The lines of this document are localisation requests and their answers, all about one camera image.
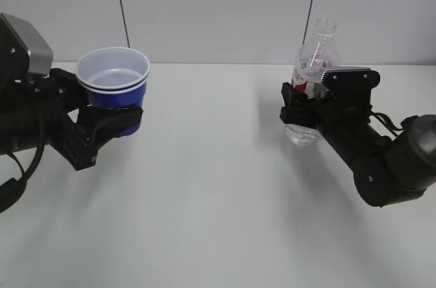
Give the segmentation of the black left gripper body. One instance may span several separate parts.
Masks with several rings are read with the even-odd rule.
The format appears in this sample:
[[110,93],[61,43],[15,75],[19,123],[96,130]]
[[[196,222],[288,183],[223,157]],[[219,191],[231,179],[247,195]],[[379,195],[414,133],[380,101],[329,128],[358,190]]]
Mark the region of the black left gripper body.
[[49,145],[76,171],[93,167],[98,150],[69,116],[85,106],[64,106],[50,76],[29,76],[20,81],[20,89],[20,150]]

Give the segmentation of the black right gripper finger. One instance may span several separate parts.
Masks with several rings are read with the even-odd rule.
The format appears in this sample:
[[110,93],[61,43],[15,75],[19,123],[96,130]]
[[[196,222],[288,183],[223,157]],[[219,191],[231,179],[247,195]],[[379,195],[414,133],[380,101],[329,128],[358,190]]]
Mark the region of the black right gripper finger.
[[332,101],[330,92],[323,98],[308,98],[308,95],[297,91],[289,82],[284,82],[281,87],[281,95],[285,108],[314,108]]
[[280,111],[280,119],[286,125],[299,125],[318,131],[326,130],[326,121],[322,116],[322,107],[292,107],[283,106]]

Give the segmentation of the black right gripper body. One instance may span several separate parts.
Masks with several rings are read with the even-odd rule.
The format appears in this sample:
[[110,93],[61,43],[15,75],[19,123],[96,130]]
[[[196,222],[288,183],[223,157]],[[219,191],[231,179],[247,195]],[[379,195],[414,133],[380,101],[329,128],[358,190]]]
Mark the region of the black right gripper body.
[[328,93],[315,100],[321,134],[331,145],[373,145],[370,92]]

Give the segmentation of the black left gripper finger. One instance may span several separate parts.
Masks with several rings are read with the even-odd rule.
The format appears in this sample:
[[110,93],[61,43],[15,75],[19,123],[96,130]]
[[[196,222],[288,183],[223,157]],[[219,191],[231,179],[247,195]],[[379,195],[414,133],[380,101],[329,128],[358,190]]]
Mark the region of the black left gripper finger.
[[143,110],[128,108],[98,108],[85,106],[79,109],[77,126],[97,150],[114,138],[135,133],[141,124]]
[[76,75],[61,68],[50,70],[52,78],[58,86],[59,95],[64,106],[87,106],[87,91],[76,79]]

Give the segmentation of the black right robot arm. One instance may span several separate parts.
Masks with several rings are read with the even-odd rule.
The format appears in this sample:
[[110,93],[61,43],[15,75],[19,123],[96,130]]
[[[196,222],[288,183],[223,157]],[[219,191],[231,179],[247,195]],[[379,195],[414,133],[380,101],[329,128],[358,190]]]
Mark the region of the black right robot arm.
[[435,184],[435,115],[410,116],[395,139],[382,136],[369,124],[371,90],[367,85],[333,88],[323,98],[310,99],[285,82],[280,118],[316,129],[352,171],[368,205],[418,199]]

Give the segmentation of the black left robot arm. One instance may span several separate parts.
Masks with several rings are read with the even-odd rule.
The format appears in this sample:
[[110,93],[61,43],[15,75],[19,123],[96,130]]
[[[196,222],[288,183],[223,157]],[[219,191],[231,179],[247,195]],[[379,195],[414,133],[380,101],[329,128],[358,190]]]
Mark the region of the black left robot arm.
[[139,125],[142,108],[99,108],[72,73],[54,68],[1,92],[1,153],[52,146],[75,170],[93,167],[98,150]]

